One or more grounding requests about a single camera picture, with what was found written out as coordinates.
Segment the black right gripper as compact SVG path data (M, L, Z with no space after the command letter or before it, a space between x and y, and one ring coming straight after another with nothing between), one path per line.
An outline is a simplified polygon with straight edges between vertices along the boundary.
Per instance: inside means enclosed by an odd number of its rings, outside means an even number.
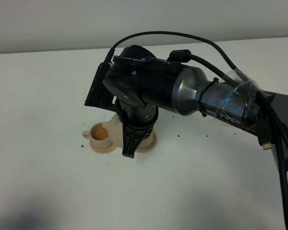
M122 122L122 155L133 159L136 149L158 119L158 108L151 104L133 106L121 100L115 101L115 107Z

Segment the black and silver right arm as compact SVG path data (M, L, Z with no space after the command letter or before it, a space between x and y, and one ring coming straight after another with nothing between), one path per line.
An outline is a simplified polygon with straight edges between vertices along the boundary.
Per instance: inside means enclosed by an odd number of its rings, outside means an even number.
M288 230L288 95L262 91L239 69L225 74L189 50L172 51L166 60L140 46L127 47L118 56L111 50L99 69L106 92L101 99L122 122L126 157L134 157L159 109L214 117L271 148Z

